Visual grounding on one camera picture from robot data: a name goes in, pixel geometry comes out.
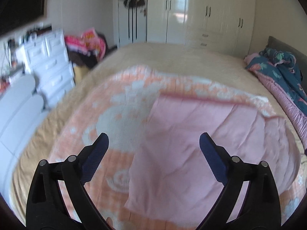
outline wall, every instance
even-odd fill
[[[307,55],[307,15],[297,0],[256,0],[249,52],[263,50],[270,35]]]
[[[114,44],[113,3],[112,0],[46,0],[45,16],[35,23],[8,33],[0,38],[0,67],[4,57],[3,42],[11,37],[19,37],[33,25],[52,24],[54,28],[63,28],[66,34],[76,34],[95,27],[106,35],[109,45]]]

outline wall-mounted tv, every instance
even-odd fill
[[[9,0],[0,13],[0,36],[44,15],[45,0]]]

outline folded comforter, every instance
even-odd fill
[[[289,52],[266,48],[245,58],[246,69],[274,95],[294,125],[307,154],[307,96],[301,86],[301,72]]]
[[[267,161],[279,194],[294,181],[300,154],[284,118],[264,117],[242,103],[160,96],[129,170],[125,207],[151,219],[199,225],[223,189],[200,150],[204,132],[244,162]],[[237,217],[247,185],[229,220]]]

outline drawer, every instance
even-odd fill
[[[220,44],[219,43],[213,43],[213,42],[200,42],[200,41],[188,41],[186,46],[188,48],[201,48],[201,49],[207,49],[213,52],[219,52],[220,51]]]
[[[58,90],[54,96],[48,99],[46,106],[50,109],[54,108],[57,105],[57,103],[59,103],[62,100],[65,94],[67,94],[74,87],[75,83],[73,80],[64,84],[63,87],[61,87],[60,90]]]
[[[69,64],[69,59],[66,49],[62,50],[60,55],[56,57],[48,58],[46,61],[42,62],[39,65],[36,65],[31,73],[39,81],[39,84],[42,85],[48,81],[55,73],[60,71],[62,68]]]
[[[46,42],[42,40],[29,44],[25,48],[25,54],[30,67],[37,65],[43,59],[48,58]]]
[[[201,42],[220,42],[223,38],[222,34],[206,32],[205,30],[191,30],[187,33],[188,40]]]
[[[64,34],[62,31],[55,31],[46,36],[46,46],[49,56],[58,54],[65,48]]]
[[[45,84],[39,85],[37,91],[43,94],[46,99],[51,98],[57,90],[59,90],[64,84],[74,78],[73,66],[68,64],[59,72],[54,74]]]

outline silver screw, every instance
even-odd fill
[[[70,157],[68,158],[68,161],[72,163],[72,162],[74,162],[76,159],[77,159],[76,156],[70,156]]]
[[[268,166],[269,166],[269,164],[268,164],[266,161],[262,161],[262,162],[261,162],[261,165],[262,165],[263,167],[268,167]]]
[[[47,163],[46,160],[41,160],[41,161],[39,162],[39,165],[40,165],[40,166],[44,166],[46,163]]]
[[[231,160],[232,160],[234,163],[240,162],[240,158],[237,157],[237,156],[233,156],[233,157],[231,158]]]

